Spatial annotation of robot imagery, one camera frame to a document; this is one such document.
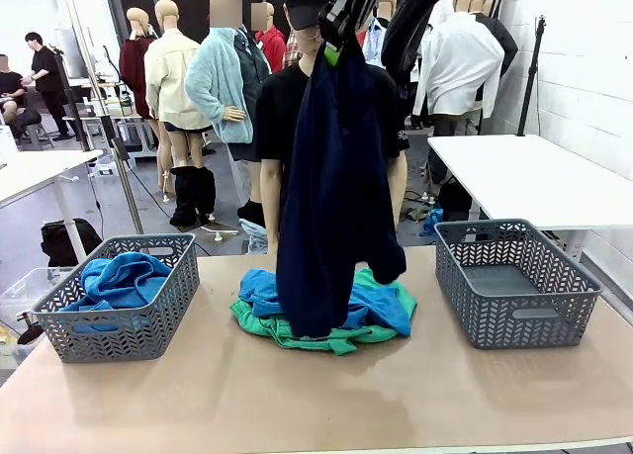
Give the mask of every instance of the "man in black shirt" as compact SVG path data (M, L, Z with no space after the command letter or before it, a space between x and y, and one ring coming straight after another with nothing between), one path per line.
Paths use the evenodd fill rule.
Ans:
M9 58L0 53L0 113L4 122L11 123L18 108L24 106L25 90L22 86L22 75L9 69Z
M26 86L34 81L36 82L36 90L42 94L42 99L59 129L59 136L53 140L70 139L68 124L63 120L66 116L63 109L63 105L66 104L66 97L63 92L63 83L59 76L59 70L57 69L55 53L47 46L44 46L42 36L35 32L28 33L25 41L35 54L33 55L33 65L31 65L33 73L25 77L22 80L22 84Z
M322 43L317 27L318 12L327 1L286 0L286 17L295 31L303 55L295 64L267 77L257 100L253 140L262 160L261 191L269 254L277 251L279 216L290 179L295 128ZM380 111L377 118L397 225L407 187L407 159L402 152L409 147L407 132L402 118L399 119L396 83L385 70L367 66L381 101L377 106Z

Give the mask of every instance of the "cream jacket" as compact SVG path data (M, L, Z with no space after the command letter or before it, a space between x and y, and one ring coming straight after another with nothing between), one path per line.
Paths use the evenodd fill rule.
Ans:
M168 29L145 54L146 101L149 112L176 128L194 131L208 128L211 121L200 113L185 92L189 63L200 45L178 29Z

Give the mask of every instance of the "blue towel in basket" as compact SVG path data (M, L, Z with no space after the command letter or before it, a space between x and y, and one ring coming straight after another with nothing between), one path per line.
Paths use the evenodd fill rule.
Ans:
M62 311L142 308L154 300L170 272L160 260L144 253L93 259L81 274L86 296Z

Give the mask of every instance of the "black t-shirt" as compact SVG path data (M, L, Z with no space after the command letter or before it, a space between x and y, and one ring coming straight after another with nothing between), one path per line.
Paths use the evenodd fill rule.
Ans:
M408 149L405 124L398 119L398 91L396 83L382 68L369 67L376 82L381 102L377 109L381 127L385 159L396 158ZM308 76L298 63L267 77L261 87L255 113L255 139L260 159L281 160L282 194L290 179L290 166L295 140L295 128L308 86Z
M63 91L63 84L57 69L54 52L44 46L33 55L31 70L38 73L40 70L48 70L49 74L36 80L36 90L38 91Z
M23 88L22 86L22 75L20 73L16 73L15 71L4 72L0 71L0 97L2 97L5 93L15 93L16 91ZM18 98L14 98L15 102L18 106L23 106L24 97L20 96Z

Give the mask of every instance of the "gray plastic basket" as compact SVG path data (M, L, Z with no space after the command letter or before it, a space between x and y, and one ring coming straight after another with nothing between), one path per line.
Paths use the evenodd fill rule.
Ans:
M525 221L437 224L437 280L472 345L578 345L600 283Z
M160 357L200 284L194 239L191 233L155 234L115 237L101 243L33 308L59 358L77 363ZM81 273L89 261L112 259L127 251L143 251L172 268L151 304L140 309L59 312L85 296ZM95 326L102 331L86 330Z

